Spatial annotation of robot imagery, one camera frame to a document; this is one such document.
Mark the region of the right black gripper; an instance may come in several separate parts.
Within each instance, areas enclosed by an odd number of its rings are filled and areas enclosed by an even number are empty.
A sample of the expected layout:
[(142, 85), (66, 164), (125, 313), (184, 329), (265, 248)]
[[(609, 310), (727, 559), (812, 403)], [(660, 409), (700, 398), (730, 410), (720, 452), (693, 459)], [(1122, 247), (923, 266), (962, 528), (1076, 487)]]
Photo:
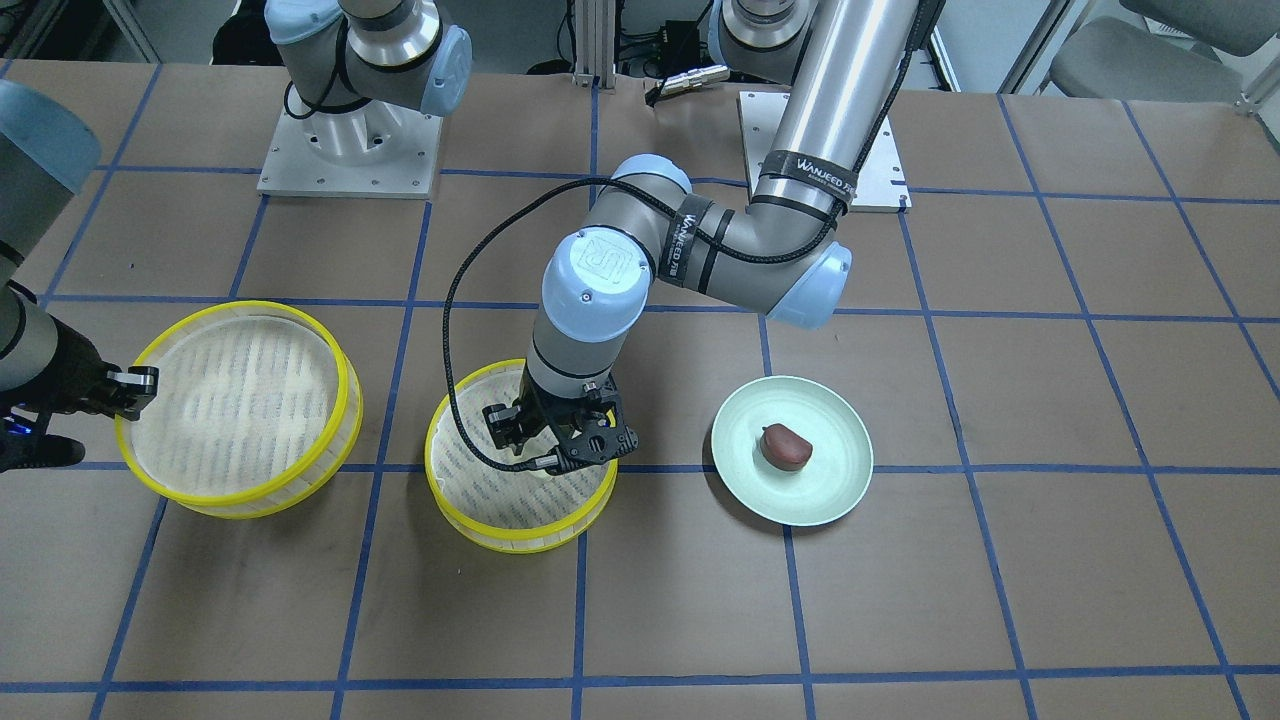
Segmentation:
[[(55, 414), (95, 413), (88, 401), (106, 364), (81, 333), (9, 281), (3, 288), (3, 470), (70, 468), (84, 459), (78, 439), (49, 434)], [(160, 370), (106, 372), (108, 411), (140, 416), (157, 397)]]

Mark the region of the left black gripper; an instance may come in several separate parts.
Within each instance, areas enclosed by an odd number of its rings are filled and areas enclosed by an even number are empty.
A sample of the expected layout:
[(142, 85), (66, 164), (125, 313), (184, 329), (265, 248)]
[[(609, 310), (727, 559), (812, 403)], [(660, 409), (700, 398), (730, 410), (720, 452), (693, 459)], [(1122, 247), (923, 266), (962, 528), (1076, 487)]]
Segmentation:
[(516, 454), (544, 429), (553, 446), (541, 455), (498, 464), (504, 471), (545, 471), (562, 475), (589, 466), (604, 466), (637, 448), (637, 433), (626, 424), (616, 386), (586, 386), (585, 395), (566, 398), (539, 386), (522, 386), (512, 406), (484, 407), (483, 419), (497, 448)]

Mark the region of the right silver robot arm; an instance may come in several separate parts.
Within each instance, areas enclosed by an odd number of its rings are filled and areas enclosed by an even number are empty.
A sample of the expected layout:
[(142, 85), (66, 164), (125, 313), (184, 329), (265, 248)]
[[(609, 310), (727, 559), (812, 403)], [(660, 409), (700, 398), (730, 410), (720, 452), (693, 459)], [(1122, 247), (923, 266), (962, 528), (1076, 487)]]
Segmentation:
[[(468, 33), (433, 1), (268, 1), (269, 38), (289, 72), (266, 195), (424, 193), (435, 123), (460, 105)], [(159, 372), (106, 363), (14, 275), (82, 190), (101, 154), (92, 129), (54, 99), (3, 82), (3, 469), (68, 468), (84, 446), (49, 433), (56, 414), (134, 421)], [(367, 178), (360, 179), (358, 173)]]

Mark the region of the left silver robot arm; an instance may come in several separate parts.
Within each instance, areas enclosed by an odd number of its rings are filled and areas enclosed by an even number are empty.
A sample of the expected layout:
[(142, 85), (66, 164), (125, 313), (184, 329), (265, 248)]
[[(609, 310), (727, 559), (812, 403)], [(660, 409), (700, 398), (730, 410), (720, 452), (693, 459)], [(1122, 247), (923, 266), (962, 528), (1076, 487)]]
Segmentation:
[(716, 1), (709, 50), (787, 87), (787, 104), (741, 210), (698, 193), (673, 161), (640, 154), (589, 184), (582, 228), (556, 247), (518, 395), (481, 413), (500, 471), (552, 475), (631, 454), (637, 434), (612, 369), (657, 282), (814, 329), (852, 265), (833, 238), (861, 169), (934, 28), (941, 1)]

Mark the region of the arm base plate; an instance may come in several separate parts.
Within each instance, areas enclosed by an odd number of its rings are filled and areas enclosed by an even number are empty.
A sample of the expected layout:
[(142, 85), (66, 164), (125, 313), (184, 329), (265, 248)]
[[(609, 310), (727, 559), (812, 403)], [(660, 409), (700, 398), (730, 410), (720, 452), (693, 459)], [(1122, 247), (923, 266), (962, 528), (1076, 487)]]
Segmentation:
[(442, 117), (372, 101), (305, 120), (282, 113), (260, 172), (270, 197), (429, 200)]
[[(739, 115), (749, 193), (760, 183), (760, 168), (767, 154), (776, 149), (774, 137), (791, 115), (790, 94), (781, 91), (744, 90), (739, 94)], [(860, 156), (867, 138), (873, 138), (869, 154), (858, 169), (852, 211), (906, 213), (913, 208), (911, 191), (896, 145), (896, 133), (887, 119), (874, 132), (865, 126), (852, 133), (838, 120), (804, 113), (795, 123), (795, 140), (786, 147), (792, 152), (809, 152), (827, 161), (849, 168)]]

